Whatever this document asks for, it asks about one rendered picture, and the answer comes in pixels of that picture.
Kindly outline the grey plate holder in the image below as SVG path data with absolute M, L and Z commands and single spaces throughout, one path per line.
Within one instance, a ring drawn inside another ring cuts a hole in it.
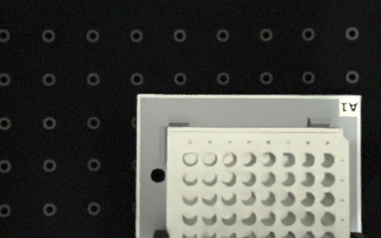
M 168 127 L 343 129 L 350 232 L 361 232 L 360 96 L 138 94 L 136 238 L 167 232 Z

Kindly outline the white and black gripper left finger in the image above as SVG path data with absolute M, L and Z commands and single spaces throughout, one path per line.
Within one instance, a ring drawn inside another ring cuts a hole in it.
M 155 230 L 153 238 L 170 238 L 169 233 L 166 230 Z

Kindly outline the white well plate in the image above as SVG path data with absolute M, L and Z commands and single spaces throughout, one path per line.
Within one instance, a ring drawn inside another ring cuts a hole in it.
M 343 129 L 168 127 L 167 233 L 349 238 Z

